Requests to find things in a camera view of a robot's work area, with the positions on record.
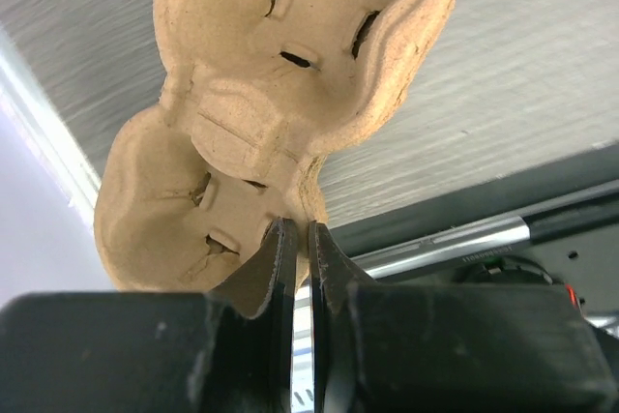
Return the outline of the cardboard cup carrier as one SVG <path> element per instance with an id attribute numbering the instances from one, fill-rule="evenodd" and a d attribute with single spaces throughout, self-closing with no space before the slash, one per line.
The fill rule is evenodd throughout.
<path id="1" fill-rule="evenodd" d="M 208 290 L 270 223 L 327 219 L 318 175 L 377 132 L 456 0 L 153 0 L 159 101 L 110 148 L 94 213 L 123 290 Z"/>

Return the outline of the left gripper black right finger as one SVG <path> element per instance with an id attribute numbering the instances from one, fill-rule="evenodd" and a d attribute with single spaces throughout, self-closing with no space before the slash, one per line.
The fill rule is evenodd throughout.
<path id="1" fill-rule="evenodd" d="M 309 261 L 314 410 L 378 412 L 382 330 L 368 307 L 378 286 L 318 221 L 309 225 Z"/>

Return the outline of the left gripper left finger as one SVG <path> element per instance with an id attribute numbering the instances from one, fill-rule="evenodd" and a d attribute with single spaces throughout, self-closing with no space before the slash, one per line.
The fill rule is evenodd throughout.
<path id="1" fill-rule="evenodd" d="M 288 412 L 298 232 L 277 218 L 215 289 L 225 301 L 207 372 L 209 412 Z"/>

